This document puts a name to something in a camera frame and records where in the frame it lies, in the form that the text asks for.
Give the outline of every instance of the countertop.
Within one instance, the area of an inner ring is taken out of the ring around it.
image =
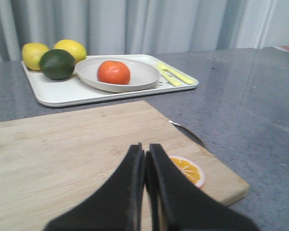
[[[250,184],[230,206],[262,231],[289,231],[289,53],[273,48],[160,54],[194,90],[64,108],[39,104],[20,62],[0,62],[0,122],[145,100],[197,134]]]

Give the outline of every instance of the white bowl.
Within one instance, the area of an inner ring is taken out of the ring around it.
[[[131,72],[131,80],[127,85],[104,83],[98,80],[97,70],[99,66],[107,60],[123,62]],[[148,64],[121,58],[92,58],[83,60],[76,64],[75,72],[86,84],[109,92],[129,92],[145,90],[154,87],[160,77],[159,71]]]

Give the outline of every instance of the curtain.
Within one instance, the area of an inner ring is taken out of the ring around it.
[[[0,0],[0,61],[61,39],[88,55],[231,48],[246,0]]]

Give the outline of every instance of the wooden cutting board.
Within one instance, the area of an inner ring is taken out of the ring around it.
[[[41,231],[94,193],[131,144],[160,143],[203,169],[202,190],[229,205],[249,185],[144,101],[0,123],[0,231]],[[144,194],[142,230],[151,231]]]

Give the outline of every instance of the white tray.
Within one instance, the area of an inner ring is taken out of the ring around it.
[[[109,59],[111,58],[133,59],[149,65],[155,65],[157,62],[160,62],[159,59],[144,54],[95,55],[95,56],[87,56],[87,59],[104,58],[104,57]],[[122,99],[132,96],[150,95],[170,91],[194,89],[199,84],[198,80],[195,79],[196,83],[193,85],[188,85],[182,82],[181,86],[174,87],[161,76],[158,84],[154,88],[124,93],[111,93],[95,89],[83,83],[74,74],[70,79],[65,81],[52,81],[47,77],[45,77],[45,75],[42,72],[28,70],[24,64],[24,61],[21,61],[21,64],[25,70],[25,73],[28,77],[28,80],[30,82],[30,85],[33,89],[33,92],[38,102],[49,107],[62,107],[83,103]]]

